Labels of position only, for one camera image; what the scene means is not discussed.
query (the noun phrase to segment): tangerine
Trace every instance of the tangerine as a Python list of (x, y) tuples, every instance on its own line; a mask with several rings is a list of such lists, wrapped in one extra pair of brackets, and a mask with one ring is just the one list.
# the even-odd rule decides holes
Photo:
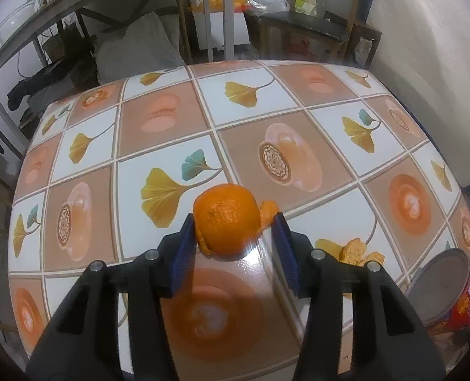
[(256, 241), (279, 211), (272, 201), (262, 211), (246, 188), (230, 183), (201, 193), (193, 204), (196, 241), (201, 252), (211, 257), (235, 257)]

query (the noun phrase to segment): white mattress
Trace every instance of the white mattress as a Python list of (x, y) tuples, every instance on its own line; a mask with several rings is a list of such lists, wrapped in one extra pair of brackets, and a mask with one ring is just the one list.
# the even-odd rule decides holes
[(462, 186), (470, 183), (470, 0), (374, 0), (383, 33), (371, 71), (424, 125)]

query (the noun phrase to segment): screw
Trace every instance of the screw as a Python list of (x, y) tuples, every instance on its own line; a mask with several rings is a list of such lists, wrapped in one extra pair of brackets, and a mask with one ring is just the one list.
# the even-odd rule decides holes
[(90, 265), (89, 265), (89, 269), (93, 272), (99, 272), (101, 269), (103, 269), (103, 261), (93, 261)]
[(381, 269), (381, 265), (378, 264), (376, 261), (369, 261), (367, 262), (367, 267), (369, 271), (378, 272)]
[(327, 254), (325, 253), (325, 251), (323, 251), (323, 249), (313, 249), (310, 252), (310, 256), (316, 261), (321, 261), (321, 259), (325, 259)]
[(149, 249), (143, 256), (145, 256), (147, 261), (155, 261), (159, 258), (159, 251), (157, 249)]

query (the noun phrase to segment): table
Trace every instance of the table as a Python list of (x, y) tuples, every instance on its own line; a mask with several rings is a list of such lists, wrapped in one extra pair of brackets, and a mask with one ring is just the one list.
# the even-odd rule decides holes
[[(369, 72), (273, 60), (163, 70), (44, 113), (10, 223), (10, 293), (26, 351), (91, 261), (156, 248), (196, 196), (225, 182), (259, 204), (275, 200), (315, 246), (359, 238), (402, 290), (447, 248), (470, 257), (470, 212), (450, 169)], [(163, 188), (167, 198), (148, 192)], [(162, 301), (181, 380), (291, 379), (308, 301), (291, 294), (278, 264), (268, 229), (239, 261), (196, 254), (191, 308)], [(131, 372), (126, 303), (120, 296), (119, 350)], [(340, 371), (350, 367), (353, 322), (351, 300), (343, 306)]]

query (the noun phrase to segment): red can label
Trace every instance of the red can label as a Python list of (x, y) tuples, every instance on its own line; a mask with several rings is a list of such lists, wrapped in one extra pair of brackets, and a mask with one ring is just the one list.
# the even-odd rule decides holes
[(470, 271), (469, 279), (459, 298), (445, 315), (428, 326), (429, 334), (455, 332), (470, 327)]

